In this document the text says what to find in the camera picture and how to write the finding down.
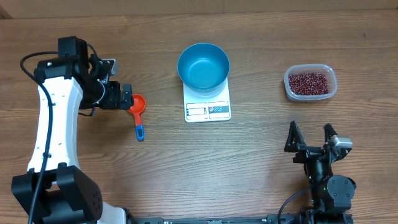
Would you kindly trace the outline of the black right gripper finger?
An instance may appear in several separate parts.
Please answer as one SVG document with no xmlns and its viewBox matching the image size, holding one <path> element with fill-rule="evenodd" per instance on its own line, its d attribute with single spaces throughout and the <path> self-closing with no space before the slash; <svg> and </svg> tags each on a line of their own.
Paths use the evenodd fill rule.
<svg viewBox="0 0 398 224">
<path fill-rule="evenodd" d="M 304 138 L 295 121 L 290 123 L 287 141 L 284 147 L 284 152 L 299 152 L 305 147 Z"/>
<path fill-rule="evenodd" d="M 333 141 L 333 138 L 337 135 L 333 126 L 330 123 L 327 123 L 326 125 L 324 125 L 323 130 L 325 134 L 325 143 L 331 143 Z"/>
</svg>

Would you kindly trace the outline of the red scoop with blue handle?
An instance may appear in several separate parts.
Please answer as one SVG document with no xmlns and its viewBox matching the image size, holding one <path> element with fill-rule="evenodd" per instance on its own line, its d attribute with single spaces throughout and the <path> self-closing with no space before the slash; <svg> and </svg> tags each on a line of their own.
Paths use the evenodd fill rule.
<svg viewBox="0 0 398 224">
<path fill-rule="evenodd" d="M 144 126 L 141 120 L 141 114 L 145 111 L 146 101 L 144 97 L 139 94 L 133 94 L 132 98 L 134 100 L 134 104 L 129 108 L 128 112 L 130 112 L 134 116 L 137 140 L 143 141 L 145 135 L 144 135 Z"/>
</svg>

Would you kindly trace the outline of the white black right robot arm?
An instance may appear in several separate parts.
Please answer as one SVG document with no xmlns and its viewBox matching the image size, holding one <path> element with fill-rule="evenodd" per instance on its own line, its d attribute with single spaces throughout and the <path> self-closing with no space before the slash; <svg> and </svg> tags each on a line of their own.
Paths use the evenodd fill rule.
<svg viewBox="0 0 398 224">
<path fill-rule="evenodd" d="M 323 146 L 308 146 L 295 121 L 290 123 L 285 152 L 293 152 L 292 161 L 303 164 L 309 187 L 289 197 L 277 214 L 278 223 L 353 223 L 346 212 L 351 209 L 356 183 L 353 179 L 335 175 L 331 165 L 344 159 L 353 148 L 348 137 L 341 137 L 330 123 L 324 125 Z M 295 197 L 310 192 L 312 205 L 298 214 L 283 214 L 284 207 Z"/>
</svg>

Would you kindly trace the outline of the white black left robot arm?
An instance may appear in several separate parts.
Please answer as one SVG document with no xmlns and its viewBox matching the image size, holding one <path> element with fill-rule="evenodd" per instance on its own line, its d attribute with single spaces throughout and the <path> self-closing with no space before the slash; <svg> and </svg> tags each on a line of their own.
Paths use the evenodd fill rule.
<svg viewBox="0 0 398 224">
<path fill-rule="evenodd" d="M 76 147 L 80 116 L 134 105 L 131 85 L 114 81 L 116 72 L 114 59 L 99 58 L 89 43 L 70 36 L 30 73 L 40 96 L 37 138 L 27 172 L 11 186 L 29 223 L 134 223 L 127 209 L 103 200 L 81 171 Z"/>
</svg>

